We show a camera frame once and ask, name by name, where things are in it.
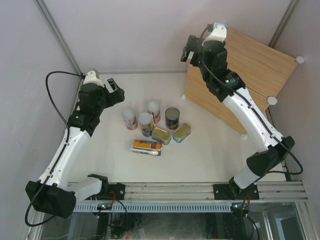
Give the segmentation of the white lid can colourful label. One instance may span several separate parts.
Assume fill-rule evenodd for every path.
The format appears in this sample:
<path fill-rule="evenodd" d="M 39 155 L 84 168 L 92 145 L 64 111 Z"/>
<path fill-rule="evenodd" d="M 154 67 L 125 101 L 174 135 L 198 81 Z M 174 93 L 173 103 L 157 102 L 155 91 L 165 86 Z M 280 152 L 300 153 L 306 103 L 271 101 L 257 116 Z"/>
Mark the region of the white lid can colourful label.
<path fill-rule="evenodd" d="M 154 129 L 153 117 L 148 112 L 143 112 L 138 116 L 138 122 L 142 135 L 145 137 L 150 137 Z"/>

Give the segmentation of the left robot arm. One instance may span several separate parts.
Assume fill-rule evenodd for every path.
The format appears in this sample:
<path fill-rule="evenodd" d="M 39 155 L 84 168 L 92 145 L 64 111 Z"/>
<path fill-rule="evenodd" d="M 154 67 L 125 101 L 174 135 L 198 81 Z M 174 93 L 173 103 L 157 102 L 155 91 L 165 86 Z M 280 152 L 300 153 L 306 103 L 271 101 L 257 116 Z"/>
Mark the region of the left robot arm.
<path fill-rule="evenodd" d="M 28 210 L 53 217 L 68 218 L 77 203 L 95 196 L 104 200 L 109 196 L 109 181 L 106 176 L 89 174 L 85 180 L 68 185 L 70 172 L 81 149 L 92 137 L 100 123 L 104 109 L 125 99 L 125 92 L 113 78 L 107 80 L 113 92 L 109 92 L 98 77 L 85 78 L 78 92 L 77 109 L 66 121 L 66 130 L 61 144 L 44 173 L 37 181 L 29 181 L 25 187 L 30 203 Z"/>

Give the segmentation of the tall can with spoon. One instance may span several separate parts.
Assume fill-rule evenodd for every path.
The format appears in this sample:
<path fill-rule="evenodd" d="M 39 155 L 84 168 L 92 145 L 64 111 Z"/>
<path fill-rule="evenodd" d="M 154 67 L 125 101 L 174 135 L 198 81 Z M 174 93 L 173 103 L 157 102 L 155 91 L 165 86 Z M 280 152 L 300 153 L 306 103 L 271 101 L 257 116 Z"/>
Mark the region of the tall can with spoon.
<path fill-rule="evenodd" d="M 134 140 L 130 150 L 138 154 L 159 157 L 162 153 L 162 144 L 155 141 Z"/>

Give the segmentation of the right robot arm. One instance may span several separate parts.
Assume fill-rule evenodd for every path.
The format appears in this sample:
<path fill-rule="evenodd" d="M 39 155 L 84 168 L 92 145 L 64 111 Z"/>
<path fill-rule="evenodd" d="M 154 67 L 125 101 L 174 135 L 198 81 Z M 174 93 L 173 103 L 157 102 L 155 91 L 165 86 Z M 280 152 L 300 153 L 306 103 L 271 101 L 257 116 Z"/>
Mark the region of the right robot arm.
<path fill-rule="evenodd" d="M 208 91 L 236 116 L 253 140 L 257 152 L 246 159 L 245 167 L 228 182 L 227 196 L 233 200 L 245 197 L 255 182 L 272 173 L 291 153 L 295 141 L 284 137 L 270 124 L 252 99 L 240 76 L 228 69 L 225 41 L 190 35 L 180 60 L 198 67 Z"/>

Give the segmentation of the wooden cube shelf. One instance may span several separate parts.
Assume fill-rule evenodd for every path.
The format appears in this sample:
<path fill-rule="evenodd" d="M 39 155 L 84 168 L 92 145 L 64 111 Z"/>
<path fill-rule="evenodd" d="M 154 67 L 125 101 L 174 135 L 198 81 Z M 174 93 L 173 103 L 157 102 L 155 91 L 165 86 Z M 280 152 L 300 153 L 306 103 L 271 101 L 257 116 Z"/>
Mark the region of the wooden cube shelf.
<path fill-rule="evenodd" d="M 264 111 L 297 60 L 223 25 L 204 32 L 207 37 L 188 37 L 180 59 L 188 63 L 186 97 L 239 133 L 280 138 Z"/>

